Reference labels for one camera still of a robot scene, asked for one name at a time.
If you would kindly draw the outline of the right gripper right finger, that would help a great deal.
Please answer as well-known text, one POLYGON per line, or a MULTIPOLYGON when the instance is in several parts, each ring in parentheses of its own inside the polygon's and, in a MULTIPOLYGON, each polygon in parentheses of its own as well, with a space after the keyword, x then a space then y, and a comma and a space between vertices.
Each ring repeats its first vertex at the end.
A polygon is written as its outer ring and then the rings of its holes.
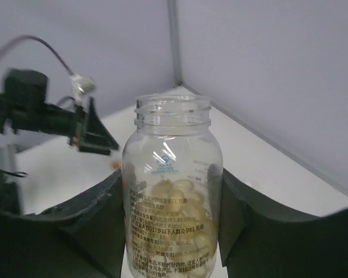
POLYGON ((219 249, 229 277, 348 277, 348 208, 307 214, 224 171, 219 249))

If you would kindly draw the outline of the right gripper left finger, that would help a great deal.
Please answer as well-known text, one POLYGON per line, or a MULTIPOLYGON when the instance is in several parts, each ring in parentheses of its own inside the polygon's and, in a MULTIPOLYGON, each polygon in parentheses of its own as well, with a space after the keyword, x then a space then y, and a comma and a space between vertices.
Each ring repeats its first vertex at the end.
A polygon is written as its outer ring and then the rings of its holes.
POLYGON ((39 214, 0 204, 0 277, 120 277, 125 229, 121 172, 39 214))

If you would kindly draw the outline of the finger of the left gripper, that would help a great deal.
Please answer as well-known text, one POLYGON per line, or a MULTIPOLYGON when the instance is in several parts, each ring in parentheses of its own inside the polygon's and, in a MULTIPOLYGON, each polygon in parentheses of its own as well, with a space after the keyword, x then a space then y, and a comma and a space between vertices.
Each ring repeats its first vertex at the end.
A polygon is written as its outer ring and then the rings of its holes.
POLYGON ((108 147, 88 143, 84 140, 80 140, 78 143, 78 151, 84 153, 94 153, 98 155, 110 156, 111 150, 108 147))
POLYGON ((96 113, 95 99, 93 97, 89 98, 86 117, 86 142, 108 147, 111 151, 119 150, 119 144, 96 113))

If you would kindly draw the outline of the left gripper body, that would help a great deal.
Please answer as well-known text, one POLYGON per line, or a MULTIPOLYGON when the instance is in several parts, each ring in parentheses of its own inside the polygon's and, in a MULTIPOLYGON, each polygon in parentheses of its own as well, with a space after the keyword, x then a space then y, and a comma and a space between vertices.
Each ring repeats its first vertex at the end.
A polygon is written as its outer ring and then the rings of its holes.
POLYGON ((75 105, 75 110, 72 113, 71 124, 68 131, 68 144, 71 147, 79 149, 81 134, 85 121, 85 109, 81 105, 75 105))

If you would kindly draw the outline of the clear pill bottle yellow capsules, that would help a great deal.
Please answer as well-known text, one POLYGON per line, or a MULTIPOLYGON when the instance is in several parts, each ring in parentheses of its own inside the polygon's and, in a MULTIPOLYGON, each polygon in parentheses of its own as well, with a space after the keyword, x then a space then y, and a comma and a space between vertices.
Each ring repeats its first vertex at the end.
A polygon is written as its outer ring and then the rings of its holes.
POLYGON ((223 155, 210 110, 195 95, 137 99, 121 168, 133 277, 209 277, 215 268, 223 155))

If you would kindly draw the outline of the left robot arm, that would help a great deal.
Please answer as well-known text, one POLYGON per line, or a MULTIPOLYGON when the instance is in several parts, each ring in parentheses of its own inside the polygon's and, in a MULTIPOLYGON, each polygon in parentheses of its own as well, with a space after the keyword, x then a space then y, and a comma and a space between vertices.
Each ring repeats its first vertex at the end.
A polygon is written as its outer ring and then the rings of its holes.
POLYGON ((95 110, 95 99, 88 106, 74 99, 74 108, 66 110, 47 103, 48 77, 28 69, 10 69, 0 92, 0 134, 5 125, 13 133, 33 131, 68 138, 68 144, 80 152, 110 155, 119 144, 102 124, 95 110))

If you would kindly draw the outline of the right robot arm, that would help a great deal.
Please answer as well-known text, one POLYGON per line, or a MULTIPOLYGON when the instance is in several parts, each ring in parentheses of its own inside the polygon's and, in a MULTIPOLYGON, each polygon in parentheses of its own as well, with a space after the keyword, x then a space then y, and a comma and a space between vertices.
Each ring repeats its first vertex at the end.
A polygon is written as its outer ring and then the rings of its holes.
MULTIPOLYGON (((0 277, 120 277, 120 172, 38 215, 19 211, 19 187, 0 170, 0 277)), ((229 277, 348 277, 348 208, 306 214, 224 171, 219 247, 229 277)))

